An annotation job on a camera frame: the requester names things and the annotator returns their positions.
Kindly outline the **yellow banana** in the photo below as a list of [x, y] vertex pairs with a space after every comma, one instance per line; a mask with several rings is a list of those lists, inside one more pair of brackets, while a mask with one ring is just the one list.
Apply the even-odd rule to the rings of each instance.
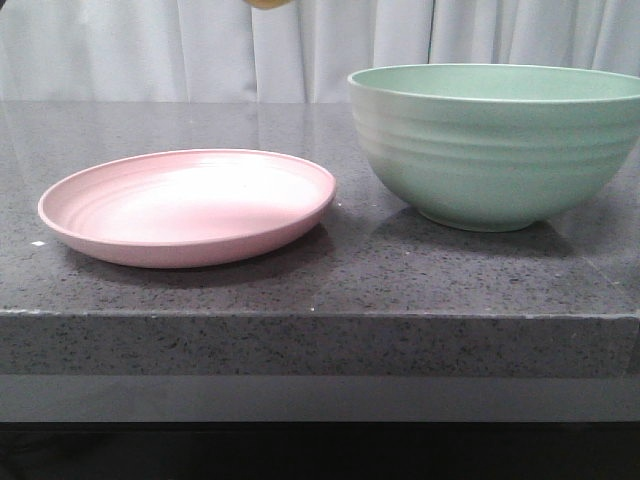
[[292, 0], [246, 0], [253, 8], [271, 10], [291, 3]]

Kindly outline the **pink plate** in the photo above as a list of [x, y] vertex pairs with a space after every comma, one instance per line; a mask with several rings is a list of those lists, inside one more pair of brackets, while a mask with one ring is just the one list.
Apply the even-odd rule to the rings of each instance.
[[141, 155], [91, 167], [41, 196], [68, 247], [142, 268], [191, 268], [281, 248], [317, 225], [335, 177], [298, 157], [242, 149]]

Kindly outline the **green bowl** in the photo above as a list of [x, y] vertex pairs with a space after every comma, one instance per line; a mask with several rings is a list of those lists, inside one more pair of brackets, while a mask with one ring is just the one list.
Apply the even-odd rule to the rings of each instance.
[[424, 217], [505, 232], [595, 196], [639, 138], [639, 80], [514, 64], [421, 64], [349, 76], [378, 179]]

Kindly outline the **white curtain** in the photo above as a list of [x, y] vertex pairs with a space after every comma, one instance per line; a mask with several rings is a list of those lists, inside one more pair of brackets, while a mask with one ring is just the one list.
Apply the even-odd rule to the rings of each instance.
[[635, 1], [5, 1], [5, 100], [338, 103], [357, 70], [639, 71]]

